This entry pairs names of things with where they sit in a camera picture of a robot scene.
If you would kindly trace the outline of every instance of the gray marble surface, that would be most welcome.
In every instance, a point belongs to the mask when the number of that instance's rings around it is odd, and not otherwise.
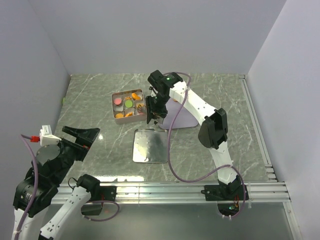
[[[150,93],[150,74],[75,74],[63,104],[55,135],[63,126],[100,128],[84,162],[75,162],[65,180],[90,174],[101,181],[175,181],[167,163],[136,163],[132,160],[134,131],[157,128],[145,121],[117,125],[113,119],[111,95],[140,88]],[[235,167],[245,181],[268,180],[245,95],[237,74],[192,74],[190,87],[207,103],[224,108],[228,119],[228,148]],[[209,151],[198,140],[200,126],[172,132],[171,162],[177,174],[192,180],[215,168]],[[206,180],[216,181],[214,174]]]

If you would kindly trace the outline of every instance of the gray wall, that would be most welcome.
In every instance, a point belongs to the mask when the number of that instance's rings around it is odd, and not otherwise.
[[[271,161],[306,240],[320,233],[319,9],[319,0],[288,0],[248,74]]]
[[[17,184],[31,166],[19,134],[55,127],[69,75],[27,0],[0,0],[1,239],[11,239]]]
[[[248,73],[285,0],[29,0],[69,73]]]

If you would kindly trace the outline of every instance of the green circular object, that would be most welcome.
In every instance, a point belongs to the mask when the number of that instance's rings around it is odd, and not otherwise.
[[[125,101],[124,105],[126,108],[132,108],[134,103],[131,100],[127,100]]]

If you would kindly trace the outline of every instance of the white connector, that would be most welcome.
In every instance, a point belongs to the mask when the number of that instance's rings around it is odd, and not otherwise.
[[[52,134],[50,125],[42,125],[40,130],[40,145],[43,147],[45,145],[57,144],[61,138]]]

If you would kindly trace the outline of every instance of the purple mat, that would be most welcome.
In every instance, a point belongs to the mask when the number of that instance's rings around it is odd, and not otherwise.
[[[170,98],[165,106],[168,111],[168,114],[163,120],[163,124],[160,124],[159,127],[162,129],[169,129],[172,120],[177,114],[179,108],[181,107],[181,104],[175,102],[172,98]],[[197,125],[198,121],[195,119],[195,117],[187,109],[183,107],[174,122],[173,129],[191,128]]]

